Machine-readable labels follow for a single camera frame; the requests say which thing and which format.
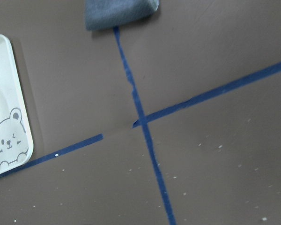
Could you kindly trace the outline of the cream bear tray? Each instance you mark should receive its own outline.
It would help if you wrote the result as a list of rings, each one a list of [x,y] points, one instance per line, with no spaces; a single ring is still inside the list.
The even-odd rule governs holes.
[[[33,150],[13,48],[0,34],[0,176],[27,163]]]

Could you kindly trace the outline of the grey folded cloth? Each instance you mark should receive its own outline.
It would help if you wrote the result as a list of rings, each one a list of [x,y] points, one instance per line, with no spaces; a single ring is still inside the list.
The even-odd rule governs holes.
[[[154,14],[158,0],[86,0],[86,30],[104,30],[127,24]]]

